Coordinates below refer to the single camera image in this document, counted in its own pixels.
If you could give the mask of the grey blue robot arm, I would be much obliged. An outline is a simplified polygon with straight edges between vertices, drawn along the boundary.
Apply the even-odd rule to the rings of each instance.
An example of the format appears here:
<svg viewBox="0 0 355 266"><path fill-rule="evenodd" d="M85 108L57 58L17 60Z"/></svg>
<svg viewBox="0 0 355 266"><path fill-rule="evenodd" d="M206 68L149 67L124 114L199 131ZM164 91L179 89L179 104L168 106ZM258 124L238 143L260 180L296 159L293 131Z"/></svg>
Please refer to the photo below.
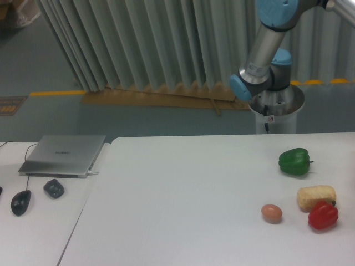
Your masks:
<svg viewBox="0 0 355 266"><path fill-rule="evenodd" d="M280 45L305 11L322 7L354 25L354 1L256 1L256 7L261 22L256 39L246 62L230 78L232 91L243 101L289 87L292 57Z"/></svg>

